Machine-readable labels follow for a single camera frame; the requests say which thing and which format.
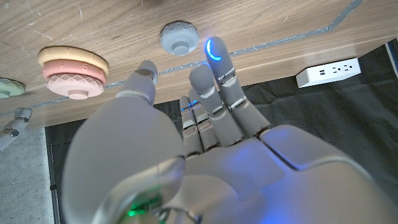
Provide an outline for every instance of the robot finger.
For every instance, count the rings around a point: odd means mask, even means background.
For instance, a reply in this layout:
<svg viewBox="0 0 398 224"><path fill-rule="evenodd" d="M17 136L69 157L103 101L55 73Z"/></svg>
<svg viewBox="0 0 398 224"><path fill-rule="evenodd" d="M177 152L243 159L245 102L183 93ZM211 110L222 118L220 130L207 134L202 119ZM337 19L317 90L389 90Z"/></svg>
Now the robot finger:
<svg viewBox="0 0 398 224"><path fill-rule="evenodd" d="M219 37L208 39L205 52L224 102L245 134L256 136L269 127L268 120L243 93L224 42Z"/></svg>
<svg viewBox="0 0 398 224"><path fill-rule="evenodd" d="M181 96L182 136L187 158L203 153L197 122L190 105L188 97Z"/></svg>
<svg viewBox="0 0 398 224"><path fill-rule="evenodd" d="M203 149L205 152L214 147L221 146L218 140L213 125L210 123L209 117L206 113L205 107L200 102L200 98L194 89L189 91L189 99L191 101L191 109L197 121L197 127Z"/></svg>
<svg viewBox="0 0 398 224"><path fill-rule="evenodd" d="M211 68L206 64L199 65L191 71L189 79L200 103L205 107L221 145L226 147L242 141L243 133L214 86Z"/></svg>

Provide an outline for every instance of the stacked knobs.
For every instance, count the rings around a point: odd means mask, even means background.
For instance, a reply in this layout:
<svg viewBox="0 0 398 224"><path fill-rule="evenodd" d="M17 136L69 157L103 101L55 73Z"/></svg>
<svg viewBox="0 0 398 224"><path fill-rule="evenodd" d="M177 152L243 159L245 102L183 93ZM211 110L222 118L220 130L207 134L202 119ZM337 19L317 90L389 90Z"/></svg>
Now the stacked knobs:
<svg viewBox="0 0 398 224"><path fill-rule="evenodd" d="M104 92L108 64L100 56L74 47L48 47L38 59L47 80L47 88L54 93L84 100Z"/></svg>

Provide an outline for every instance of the pink knob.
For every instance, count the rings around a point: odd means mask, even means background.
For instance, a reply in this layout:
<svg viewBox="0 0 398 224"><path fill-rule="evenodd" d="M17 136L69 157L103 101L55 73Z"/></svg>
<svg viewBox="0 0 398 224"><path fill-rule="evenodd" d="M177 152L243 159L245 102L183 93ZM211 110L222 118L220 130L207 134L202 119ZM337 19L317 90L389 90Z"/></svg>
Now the pink knob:
<svg viewBox="0 0 398 224"><path fill-rule="evenodd" d="M74 100L84 100L104 92L104 85L96 78L80 74L58 74L47 80L47 88Z"/></svg>

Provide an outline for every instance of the gray floor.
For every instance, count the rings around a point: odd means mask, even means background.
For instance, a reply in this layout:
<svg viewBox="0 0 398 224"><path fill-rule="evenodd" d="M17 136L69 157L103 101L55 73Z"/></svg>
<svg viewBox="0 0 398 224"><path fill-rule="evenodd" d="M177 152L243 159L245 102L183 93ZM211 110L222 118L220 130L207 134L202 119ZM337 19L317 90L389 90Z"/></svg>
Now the gray floor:
<svg viewBox="0 0 398 224"><path fill-rule="evenodd" d="M54 223L45 131L25 130L0 152L0 223Z"/></svg>

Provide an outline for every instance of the gray knob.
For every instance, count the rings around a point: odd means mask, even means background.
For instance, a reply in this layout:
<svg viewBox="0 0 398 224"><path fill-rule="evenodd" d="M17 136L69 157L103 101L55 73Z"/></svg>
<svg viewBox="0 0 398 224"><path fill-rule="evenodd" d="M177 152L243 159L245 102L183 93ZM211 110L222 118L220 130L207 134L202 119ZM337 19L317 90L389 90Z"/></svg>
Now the gray knob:
<svg viewBox="0 0 398 224"><path fill-rule="evenodd" d="M170 54L183 56L194 50L199 42L198 31L187 22L174 22L160 33L160 43Z"/></svg>

